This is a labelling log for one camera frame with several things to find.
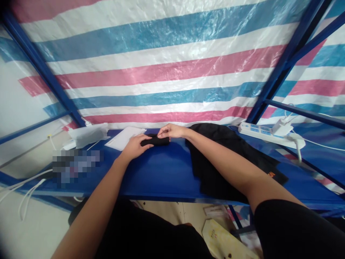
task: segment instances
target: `hand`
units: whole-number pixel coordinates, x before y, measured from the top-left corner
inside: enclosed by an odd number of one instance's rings
[[[152,144],[148,144],[143,147],[140,145],[140,142],[142,142],[143,140],[148,140],[148,139],[152,139],[152,138],[144,134],[140,134],[138,136],[132,137],[119,157],[125,159],[128,162],[130,162],[134,158],[137,158],[146,150],[153,147]]]
[[[182,126],[178,126],[175,124],[167,124],[164,127],[162,127],[158,134],[157,137],[158,138],[165,138],[165,137],[169,137],[169,138],[178,138],[178,137],[185,137],[186,132],[189,129],[186,127],[182,127]]]

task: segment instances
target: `striped tarp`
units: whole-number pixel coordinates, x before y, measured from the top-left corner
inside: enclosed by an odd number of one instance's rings
[[[337,0],[315,35],[344,11],[345,1]],[[345,119],[345,25],[296,63],[274,100]],[[269,107],[259,123],[283,117],[284,110]],[[293,122],[316,121],[297,116]]]
[[[308,4],[18,0],[13,11],[85,119],[109,122],[112,128],[154,128],[168,122],[244,121]],[[20,83],[47,113],[62,110],[5,33],[0,35],[0,55],[21,68]],[[306,94],[285,91],[278,96],[284,101]],[[269,108],[265,116],[277,120],[276,112]]]

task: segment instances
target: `person's arm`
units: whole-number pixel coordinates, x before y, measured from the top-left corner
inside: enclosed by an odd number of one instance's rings
[[[102,181],[85,203],[52,258],[93,258],[108,225],[121,181],[129,162],[153,145],[140,142],[151,139],[144,134],[131,138]]]
[[[253,213],[261,202],[271,199],[287,200],[303,205],[295,196],[247,159],[191,129],[168,124],[158,133],[158,138],[164,137],[183,137],[189,140],[226,181],[247,197]]]

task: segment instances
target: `forearm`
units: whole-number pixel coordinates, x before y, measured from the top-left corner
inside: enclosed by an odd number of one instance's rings
[[[52,258],[93,258],[108,225],[129,160],[117,158],[74,220]]]
[[[183,137],[212,163],[227,182],[248,198],[253,211],[259,203],[269,199],[284,199],[303,205],[261,169],[232,150],[191,129],[186,129]]]

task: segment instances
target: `floor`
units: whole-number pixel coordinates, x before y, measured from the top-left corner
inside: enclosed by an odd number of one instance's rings
[[[69,212],[31,199],[25,221],[18,216],[22,195],[11,193],[0,204],[0,239],[5,258],[50,258],[69,226]],[[142,207],[172,224],[191,223],[201,234],[210,204],[139,201]],[[233,226],[229,220],[216,219],[223,227]]]

